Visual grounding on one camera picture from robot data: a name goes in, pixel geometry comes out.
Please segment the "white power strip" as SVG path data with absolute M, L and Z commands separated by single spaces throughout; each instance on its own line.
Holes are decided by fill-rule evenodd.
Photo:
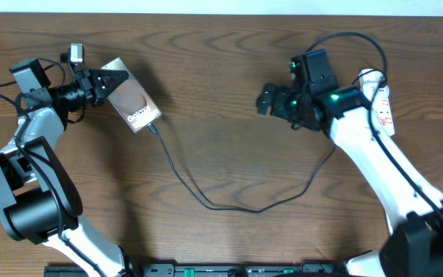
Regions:
M 389 137 L 392 137 L 395 134 L 395 127 L 391 113 L 389 94 L 390 89 L 387 85 L 380 88 L 375 96 L 373 109 L 377 115 L 381 128 Z

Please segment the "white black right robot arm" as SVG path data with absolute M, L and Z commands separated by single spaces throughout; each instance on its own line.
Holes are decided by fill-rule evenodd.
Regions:
M 443 276 L 443 193 L 392 140 L 386 75 L 362 70 L 341 87 L 325 50 L 296 56 L 289 86 L 266 84 L 256 106 L 292 128 L 323 132 L 355 163 L 385 211 L 390 236 L 378 250 L 344 260 L 350 276 Z

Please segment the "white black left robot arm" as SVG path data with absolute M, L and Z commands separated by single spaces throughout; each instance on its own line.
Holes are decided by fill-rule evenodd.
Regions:
M 89 276 L 136 276 L 124 250 L 84 216 L 78 190 L 54 151 L 69 114 L 103 105 L 129 73 L 88 69 L 64 55 L 49 64 L 69 68 L 72 80 L 52 86 L 41 63 L 30 58 L 9 69 L 21 93 L 10 101 L 18 128 L 0 150 L 0 223 L 12 239 L 58 250 Z

